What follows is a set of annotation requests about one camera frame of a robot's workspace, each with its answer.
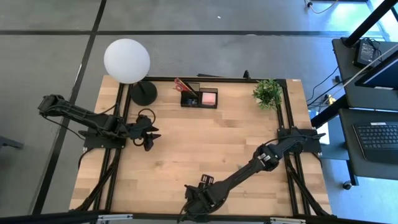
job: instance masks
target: lamp stand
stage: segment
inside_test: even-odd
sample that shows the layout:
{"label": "lamp stand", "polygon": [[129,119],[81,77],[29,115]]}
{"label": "lamp stand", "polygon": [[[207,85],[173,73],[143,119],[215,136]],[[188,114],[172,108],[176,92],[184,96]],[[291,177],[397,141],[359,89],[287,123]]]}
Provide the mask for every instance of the lamp stand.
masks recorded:
{"label": "lamp stand", "polygon": [[130,97],[139,106],[150,105],[157,97],[156,86],[148,81],[139,81],[132,87]]}

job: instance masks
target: green plant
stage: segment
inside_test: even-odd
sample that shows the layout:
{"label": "green plant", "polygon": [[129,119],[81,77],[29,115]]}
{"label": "green plant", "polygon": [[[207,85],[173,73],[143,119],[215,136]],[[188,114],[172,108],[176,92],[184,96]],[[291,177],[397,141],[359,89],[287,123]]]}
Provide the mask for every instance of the green plant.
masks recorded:
{"label": "green plant", "polygon": [[270,78],[259,81],[256,89],[253,90],[253,97],[262,110],[270,108],[276,110],[277,105],[282,102],[281,93],[280,85]]}

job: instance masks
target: lamp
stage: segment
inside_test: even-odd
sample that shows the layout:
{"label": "lamp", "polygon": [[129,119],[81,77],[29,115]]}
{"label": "lamp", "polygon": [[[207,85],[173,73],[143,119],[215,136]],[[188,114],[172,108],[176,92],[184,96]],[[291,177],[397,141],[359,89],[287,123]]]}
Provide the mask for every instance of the lamp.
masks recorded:
{"label": "lamp", "polygon": [[106,71],[118,82],[137,83],[131,90],[131,99],[140,106],[153,103],[157,97],[156,86],[141,81],[149,71],[148,51],[135,40],[119,39],[108,46],[104,54]]}

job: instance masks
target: wooden table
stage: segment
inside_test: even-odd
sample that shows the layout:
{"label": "wooden table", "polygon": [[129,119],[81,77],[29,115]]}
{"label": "wooden table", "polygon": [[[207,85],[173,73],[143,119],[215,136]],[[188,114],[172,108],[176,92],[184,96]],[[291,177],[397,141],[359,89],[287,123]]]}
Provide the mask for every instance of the wooden table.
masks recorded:
{"label": "wooden table", "polygon": [[[112,212],[178,214],[186,201],[184,184],[197,186],[202,174],[213,176],[215,181],[223,180],[246,165],[258,145],[276,138],[277,113],[258,108],[251,96],[255,83],[201,83],[201,87],[218,88],[216,110],[182,108],[180,94],[173,89],[174,82],[153,83],[158,97],[147,107],[156,113],[154,126],[160,129],[158,133],[162,137],[155,140],[149,152],[127,141],[119,163]],[[104,76],[95,108],[97,113],[114,105],[118,86],[117,81]],[[287,80],[287,89],[295,125],[311,128],[301,81]],[[137,112],[143,108],[132,102],[127,122],[135,122]],[[282,111],[287,126],[284,104]],[[104,149],[95,149],[83,158],[70,208],[79,206],[93,190],[103,155]],[[319,161],[310,153],[302,153],[301,159],[308,189],[330,212]],[[107,192],[106,186],[100,208],[104,208]],[[296,186],[302,213],[299,192]],[[226,203],[214,214],[292,215],[283,160],[272,172],[255,174],[234,188]]]}

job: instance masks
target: computer screen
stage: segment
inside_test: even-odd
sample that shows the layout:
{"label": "computer screen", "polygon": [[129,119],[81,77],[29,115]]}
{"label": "computer screen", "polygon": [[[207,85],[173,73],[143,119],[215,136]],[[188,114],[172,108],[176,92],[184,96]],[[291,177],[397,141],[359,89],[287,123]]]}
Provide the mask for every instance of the computer screen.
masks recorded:
{"label": "computer screen", "polygon": [[368,71],[355,85],[398,90],[398,51]]}

